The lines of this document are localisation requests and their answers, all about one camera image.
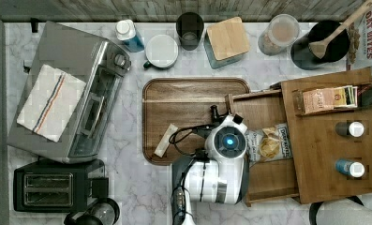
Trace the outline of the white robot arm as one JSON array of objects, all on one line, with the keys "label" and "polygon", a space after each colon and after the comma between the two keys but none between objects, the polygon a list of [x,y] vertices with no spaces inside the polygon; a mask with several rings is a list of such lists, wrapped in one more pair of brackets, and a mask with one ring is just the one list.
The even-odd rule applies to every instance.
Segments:
[{"label": "white robot arm", "polygon": [[249,166],[246,158],[247,126],[243,118],[211,107],[212,122],[187,127],[204,138],[204,147],[183,152],[171,164],[171,223],[196,225],[193,202],[237,204],[246,194]]}]

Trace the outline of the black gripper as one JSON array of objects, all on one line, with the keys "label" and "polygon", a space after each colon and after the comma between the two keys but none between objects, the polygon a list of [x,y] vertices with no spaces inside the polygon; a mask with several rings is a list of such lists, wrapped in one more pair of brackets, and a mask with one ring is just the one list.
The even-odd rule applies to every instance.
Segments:
[{"label": "black gripper", "polygon": [[213,124],[220,125],[224,121],[224,119],[229,115],[229,112],[220,114],[218,112],[218,107],[216,105],[212,105],[210,109],[211,109],[211,120]]}]

